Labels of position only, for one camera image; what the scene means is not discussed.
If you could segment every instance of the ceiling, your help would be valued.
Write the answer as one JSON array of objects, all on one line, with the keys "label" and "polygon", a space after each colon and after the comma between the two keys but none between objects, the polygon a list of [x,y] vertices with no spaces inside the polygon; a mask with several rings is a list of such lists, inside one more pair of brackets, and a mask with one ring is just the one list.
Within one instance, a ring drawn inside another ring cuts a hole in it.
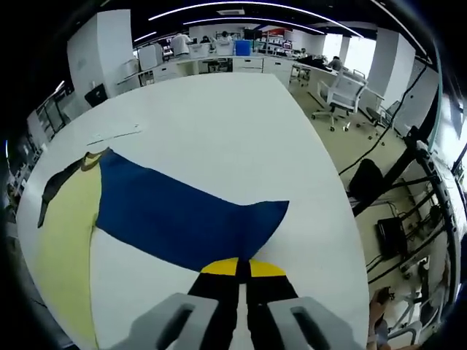
[{"label": "ceiling", "polygon": [[[216,13],[219,9],[243,8],[246,12],[245,16],[248,17],[273,18],[301,25],[312,26],[324,22],[319,18],[309,17],[288,9],[249,4],[208,6],[177,12],[153,21],[148,20],[154,15],[172,9],[208,1],[171,0],[161,4],[161,1],[143,0],[44,0],[33,1],[27,6],[22,1],[9,4],[12,5],[11,23],[17,23],[17,26],[10,27],[11,35],[7,38],[8,52],[12,60],[12,74],[14,74],[11,79],[14,86],[10,91],[13,96],[9,99],[13,107],[13,116],[8,118],[7,122],[12,123],[11,127],[17,131],[24,128],[27,116],[54,91],[62,80],[65,80],[68,86],[71,85],[66,58],[66,42],[98,11],[131,9],[131,31],[134,39],[153,31],[158,32],[157,36],[162,36],[182,30],[184,28],[182,24],[185,21],[219,17]],[[370,0],[276,0],[274,2],[306,9],[341,22],[370,22],[381,27],[402,31],[394,20]],[[388,4],[387,8],[397,11],[391,6]],[[434,14],[435,11],[428,12],[428,17]],[[417,23],[413,23],[409,28],[414,31],[419,29]],[[320,28],[320,30],[348,34],[339,27]],[[361,28],[355,28],[355,30],[364,36],[375,37],[374,31]]]}]

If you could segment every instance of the office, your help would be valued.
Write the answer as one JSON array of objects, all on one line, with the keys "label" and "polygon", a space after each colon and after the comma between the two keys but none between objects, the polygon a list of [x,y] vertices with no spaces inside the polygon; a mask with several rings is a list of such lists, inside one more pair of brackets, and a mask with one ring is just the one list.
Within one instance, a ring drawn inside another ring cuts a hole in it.
[{"label": "office", "polygon": [[[456,109],[441,116],[453,102],[439,95],[436,49],[376,5],[374,21],[353,17],[355,4],[202,5],[110,1],[69,33],[66,73],[6,147],[12,240],[31,298],[81,349],[131,348],[142,341],[132,327],[167,300],[224,297],[228,310],[238,304],[236,327],[231,341],[214,333],[231,349],[262,341],[265,330],[247,330],[247,303],[283,302],[273,315],[290,300],[316,310],[305,297],[337,316],[325,338],[341,322],[352,331],[328,341],[364,348],[371,296],[391,287],[384,320],[423,342],[457,294],[453,254],[466,227],[461,168],[451,171],[465,134]],[[435,170],[418,159],[424,151]],[[443,194],[436,177],[455,191]],[[228,296],[202,287],[226,276]],[[291,288],[242,299],[245,281],[251,291],[266,277]],[[203,322],[201,341],[222,324]]]}]

